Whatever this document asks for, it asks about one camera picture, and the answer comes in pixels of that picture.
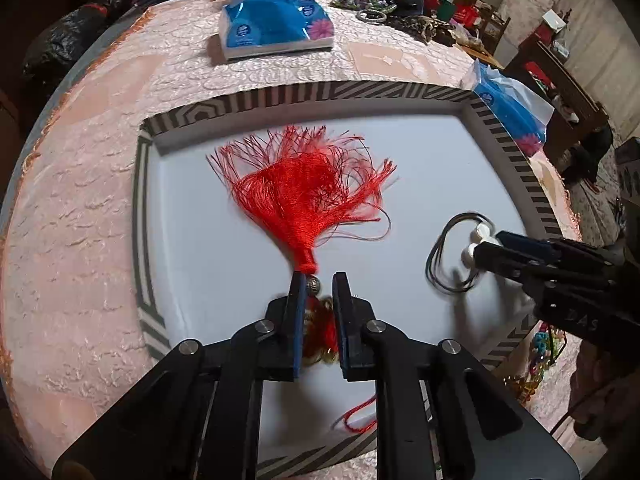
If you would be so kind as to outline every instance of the pink flower print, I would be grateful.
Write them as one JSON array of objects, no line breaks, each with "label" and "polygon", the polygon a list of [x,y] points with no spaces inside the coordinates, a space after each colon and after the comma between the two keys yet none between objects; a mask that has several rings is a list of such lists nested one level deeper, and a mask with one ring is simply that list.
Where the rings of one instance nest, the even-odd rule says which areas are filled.
[{"label": "pink flower print", "polygon": [[542,148],[542,142],[535,134],[528,134],[519,139],[515,139],[515,143],[520,148],[520,151],[527,156],[535,155],[540,148]]},{"label": "pink flower print", "polygon": [[334,35],[334,24],[329,18],[315,20],[306,26],[306,33],[310,40],[321,40],[331,38]]}]

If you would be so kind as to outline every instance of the floral curtain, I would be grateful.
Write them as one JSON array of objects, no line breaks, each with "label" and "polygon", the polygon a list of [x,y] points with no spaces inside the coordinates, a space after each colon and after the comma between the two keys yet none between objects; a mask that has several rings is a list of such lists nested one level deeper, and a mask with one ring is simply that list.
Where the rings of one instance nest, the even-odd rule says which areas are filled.
[{"label": "floral curtain", "polygon": [[558,0],[572,10],[564,64],[592,99],[601,101],[622,140],[640,137],[640,46],[612,0]]}]

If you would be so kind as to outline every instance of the white tray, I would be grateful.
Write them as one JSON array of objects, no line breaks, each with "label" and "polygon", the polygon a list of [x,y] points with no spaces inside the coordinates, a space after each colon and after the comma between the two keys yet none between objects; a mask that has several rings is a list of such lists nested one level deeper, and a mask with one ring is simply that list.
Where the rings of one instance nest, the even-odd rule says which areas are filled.
[{"label": "white tray", "polygon": [[[534,325],[530,304],[494,275],[455,298],[425,277],[425,260],[444,224],[474,210],[498,229],[561,236],[558,222],[522,155],[473,92],[388,81],[294,84],[213,98],[145,120],[134,183],[134,262],[140,323],[157,360],[185,338],[203,344],[232,336],[286,295],[292,267],[276,244],[229,198],[206,154],[230,139],[286,124],[362,134],[374,163],[398,169],[383,193],[392,221],[379,241],[332,238],[316,249],[329,294],[344,270],[354,295],[409,337],[453,337],[494,368]],[[444,267],[461,268],[472,223],[447,238]],[[380,234],[384,222],[351,227]],[[374,393],[347,383],[339,365],[303,369],[294,384],[265,383],[258,478],[292,476],[346,460],[375,446],[331,429],[342,413]],[[371,418],[374,406],[358,416]]]}]

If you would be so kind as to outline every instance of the red tassel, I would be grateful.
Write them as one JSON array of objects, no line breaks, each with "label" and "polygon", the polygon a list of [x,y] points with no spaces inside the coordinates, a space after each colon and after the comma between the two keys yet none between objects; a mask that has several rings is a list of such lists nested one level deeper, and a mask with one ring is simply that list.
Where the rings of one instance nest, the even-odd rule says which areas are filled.
[{"label": "red tassel", "polygon": [[376,170],[364,139],[328,139],[326,127],[286,126],[230,142],[207,159],[236,203],[291,251],[295,269],[318,270],[316,239],[350,222],[379,221],[380,187],[395,166]]}]

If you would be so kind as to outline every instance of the pink tablecloth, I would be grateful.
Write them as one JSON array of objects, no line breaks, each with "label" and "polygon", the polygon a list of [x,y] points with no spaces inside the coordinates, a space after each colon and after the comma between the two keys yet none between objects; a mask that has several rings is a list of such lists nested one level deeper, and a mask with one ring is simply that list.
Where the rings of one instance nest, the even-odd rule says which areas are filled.
[{"label": "pink tablecloth", "polygon": [[[130,239],[144,118],[219,94],[313,80],[457,86],[472,62],[456,48],[425,46],[328,8],[332,51],[223,64],[214,36],[222,4],[176,0],[148,10],[66,95],[25,161],[1,261],[0,364],[20,432],[46,471],[151,365]],[[559,178],[543,155],[538,160],[563,233],[575,237]],[[339,467],[356,466],[368,478],[370,460]]]}]

